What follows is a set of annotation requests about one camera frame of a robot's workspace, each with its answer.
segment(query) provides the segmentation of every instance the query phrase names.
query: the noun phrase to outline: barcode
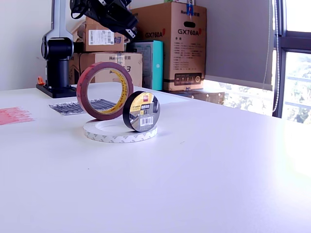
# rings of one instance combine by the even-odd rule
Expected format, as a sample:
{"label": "barcode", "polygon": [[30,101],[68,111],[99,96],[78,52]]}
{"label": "barcode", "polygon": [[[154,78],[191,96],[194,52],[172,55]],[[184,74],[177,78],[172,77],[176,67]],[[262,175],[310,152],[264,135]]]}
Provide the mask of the barcode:
{"label": "barcode", "polygon": [[90,40],[90,44],[91,45],[93,45],[94,44],[94,42],[93,42],[94,40],[93,40],[93,32],[91,31],[91,40]]}
{"label": "barcode", "polygon": [[108,31],[108,35],[107,35],[107,40],[108,40],[108,44],[113,45],[113,42],[111,41],[111,36],[112,35],[112,31]]}
{"label": "barcode", "polygon": [[146,117],[146,118],[142,118],[140,119],[140,126],[147,126],[147,125],[153,125],[154,124],[154,117]]}

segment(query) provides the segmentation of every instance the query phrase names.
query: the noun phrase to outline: brown box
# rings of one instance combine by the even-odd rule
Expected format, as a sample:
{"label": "brown box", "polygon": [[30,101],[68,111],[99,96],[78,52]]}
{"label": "brown box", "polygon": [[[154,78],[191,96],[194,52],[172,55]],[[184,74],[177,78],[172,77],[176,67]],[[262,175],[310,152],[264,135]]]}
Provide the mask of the brown box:
{"label": "brown box", "polygon": [[[77,84],[81,73],[90,65],[97,62],[114,62],[122,65],[131,75],[133,85],[142,86],[142,55],[140,53],[114,53],[114,52],[97,52],[97,53],[75,53],[69,61],[69,80],[70,84]],[[95,83],[119,82],[119,78],[110,70],[103,70],[96,74],[92,80]]]}
{"label": "brown box", "polygon": [[164,42],[164,84],[169,91],[203,88],[206,66],[207,10],[163,3],[133,9],[138,18],[138,38]]}
{"label": "brown box", "polygon": [[113,33],[89,17],[86,17],[76,33],[82,37],[86,52],[124,51],[122,34]]}

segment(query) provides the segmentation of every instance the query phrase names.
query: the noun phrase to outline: white wall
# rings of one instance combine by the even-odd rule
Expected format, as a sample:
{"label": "white wall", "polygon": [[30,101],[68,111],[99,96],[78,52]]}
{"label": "white wall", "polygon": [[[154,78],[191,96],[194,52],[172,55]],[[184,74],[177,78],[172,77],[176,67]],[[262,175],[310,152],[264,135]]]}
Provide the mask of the white wall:
{"label": "white wall", "polygon": [[[67,29],[77,24],[67,1]],[[0,91],[35,87],[45,76],[41,56],[42,36],[51,28],[52,0],[2,0],[0,14]],[[163,0],[133,0],[132,8],[162,3]]]}

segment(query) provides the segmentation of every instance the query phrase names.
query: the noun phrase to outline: black tape roll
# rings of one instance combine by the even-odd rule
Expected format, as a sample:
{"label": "black tape roll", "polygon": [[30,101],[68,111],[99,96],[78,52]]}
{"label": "black tape roll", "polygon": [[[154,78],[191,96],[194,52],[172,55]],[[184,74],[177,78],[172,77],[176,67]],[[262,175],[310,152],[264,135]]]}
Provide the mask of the black tape roll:
{"label": "black tape roll", "polygon": [[123,121],[125,125],[137,132],[151,130],[160,116],[160,104],[149,92],[134,92],[125,102]]}

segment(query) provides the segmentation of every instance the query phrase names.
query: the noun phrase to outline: tape label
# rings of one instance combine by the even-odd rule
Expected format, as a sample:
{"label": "tape label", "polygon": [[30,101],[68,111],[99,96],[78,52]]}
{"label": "tape label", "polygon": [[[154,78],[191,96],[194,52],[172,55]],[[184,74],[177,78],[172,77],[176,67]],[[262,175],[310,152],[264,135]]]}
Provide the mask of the tape label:
{"label": "tape label", "polygon": [[160,110],[157,98],[148,92],[137,96],[130,108],[130,121],[139,132],[151,129],[159,118]]}
{"label": "tape label", "polygon": [[114,45],[115,35],[110,30],[89,30],[88,45]]}

